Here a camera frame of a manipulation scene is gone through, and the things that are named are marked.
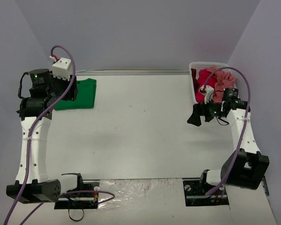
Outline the green t shirt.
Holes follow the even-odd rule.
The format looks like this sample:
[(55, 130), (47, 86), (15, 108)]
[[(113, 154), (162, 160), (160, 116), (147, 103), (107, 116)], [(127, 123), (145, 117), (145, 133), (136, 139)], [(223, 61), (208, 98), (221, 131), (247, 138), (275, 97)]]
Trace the green t shirt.
[(78, 94), (75, 101), (61, 100), (56, 104), (55, 110), (74, 110), (74, 109), (91, 109), (94, 107), (96, 98), (96, 80), (85, 79), (76, 82)]

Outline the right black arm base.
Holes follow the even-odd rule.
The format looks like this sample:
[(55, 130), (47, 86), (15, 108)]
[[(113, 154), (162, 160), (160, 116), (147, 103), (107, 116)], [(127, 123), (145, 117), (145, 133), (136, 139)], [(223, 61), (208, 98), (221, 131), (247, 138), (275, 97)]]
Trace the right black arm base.
[(220, 187), (211, 195), (205, 193), (212, 188), (211, 185), (200, 185), (199, 178), (183, 179), (183, 188), (186, 207), (205, 207), (228, 205), (229, 200), (226, 189)]

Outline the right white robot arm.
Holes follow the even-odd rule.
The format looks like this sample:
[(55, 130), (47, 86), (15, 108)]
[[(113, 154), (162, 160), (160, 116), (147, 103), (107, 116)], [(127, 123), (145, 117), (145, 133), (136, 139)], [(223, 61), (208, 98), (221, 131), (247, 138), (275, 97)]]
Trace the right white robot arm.
[(201, 118), (210, 122), (216, 118), (226, 119), (230, 126), (234, 152), (219, 170), (206, 169), (198, 182), (199, 190), (208, 194), (231, 185), (255, 190), (260, 185), (269, 167), (269, 157), (261, 153), (251, 127), (251, 109), (246, 101), (239, 99), (238, 89), (223, 90), (221, 103), (212, 100), (215, 90), (211, 86), (201, 87), (204, 100), (193, 105), (188, 123), (201, 126)]

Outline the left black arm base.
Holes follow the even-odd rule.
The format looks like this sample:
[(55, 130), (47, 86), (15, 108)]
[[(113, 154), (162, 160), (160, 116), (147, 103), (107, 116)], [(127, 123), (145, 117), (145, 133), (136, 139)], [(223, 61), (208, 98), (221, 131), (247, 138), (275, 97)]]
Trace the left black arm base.
[(84, 180), (80, 173), (61, 175), (61, 195), (54, 205), (55, 210), (86, 210), (98, 208), (99, 181)]

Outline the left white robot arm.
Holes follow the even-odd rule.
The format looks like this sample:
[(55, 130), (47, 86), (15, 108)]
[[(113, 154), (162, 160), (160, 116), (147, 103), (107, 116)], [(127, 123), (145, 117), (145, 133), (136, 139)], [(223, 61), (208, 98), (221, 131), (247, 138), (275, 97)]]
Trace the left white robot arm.
[(23, 204), (54, 203), (65, 192), (62, 179), (50, 180), (46, 169), (46, 148), (52, 111), (61, 101), (74, 101), (76, 77), (57, 77), (46, 68), (31, 70), (30, 96), (22, 97), (18, 110), (22, 127), (22, 150), (18, 174), (7, 196)]

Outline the red t shirt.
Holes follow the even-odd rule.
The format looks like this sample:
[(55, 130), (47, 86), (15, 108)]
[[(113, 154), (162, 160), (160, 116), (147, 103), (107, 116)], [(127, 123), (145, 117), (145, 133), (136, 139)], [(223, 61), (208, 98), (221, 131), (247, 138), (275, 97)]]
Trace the red t shirt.
[[(196, 101), (202, 102), (204, 101), (205, 96), (199, 92), (199, 89), (201, 88), (201, 86), (203, 86), (206, 82), (206, 80), (208, 79), (208, 77), (211, 75), (211, 73), (213, 72), (213, 69), (211, 67), (209, 68), (205, 68), (199, 71), (199, 77), (198, 79), (195, 80), (195, 98)], [(217, 79), (215, 77), (215, 75), (213, 75), (207, 82), (207, 85), (211, 86), (212, 88), (215, 87), (215, 84), (217, 83)]]

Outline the pink t shirt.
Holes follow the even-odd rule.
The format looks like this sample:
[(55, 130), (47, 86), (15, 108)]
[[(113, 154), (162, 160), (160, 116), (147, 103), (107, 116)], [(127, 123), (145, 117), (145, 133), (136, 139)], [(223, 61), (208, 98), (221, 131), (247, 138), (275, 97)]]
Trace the pink t shirt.
[(215, 103), (221, 103), (223, 98), (223, 91), (226, 88), (233, 88), (236, 84), (237, 79), (232, 75), (231, 72), (219, 70), (216, 66), (207, 68), (207, 72), (214, 75), (209, 79), (208, 85), (214, 88), (213, 101)]

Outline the white plastic basket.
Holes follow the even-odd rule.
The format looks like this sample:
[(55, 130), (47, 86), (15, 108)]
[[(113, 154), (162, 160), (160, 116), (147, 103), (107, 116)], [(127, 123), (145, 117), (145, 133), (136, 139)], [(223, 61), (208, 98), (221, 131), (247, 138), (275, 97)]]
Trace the white plastic basket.
[[(223, 67), (226, 67), (227, 64), (225, 63), (218, 63), (218, 62), (192, 62), (190, 63), (189, 65), (189, 70), (190, 70), (190, 75), (192, 77), (192, 92), (193, 92), (193, 99), (194, 99), (194, 102), (195, 103), (198, 103), (196, 101), (196, 98), (195, 98), (195, 80), (198, 79), (199, 77), (199, 71), (202, 70), (202, 69), (205, 69), (205, 68), (209, 68), (211, 66), (216, 66), (218, 69), (216, 70), (219, 71), (219, 70), (224, 70), (226, 72), (231, 72), (232, 71), (230, 69), (223, 69)], [(208, 82), (208, 80), (214, 75), (214, 72), (208, 77), (208, 79), (206, 80), (206, 82)]]

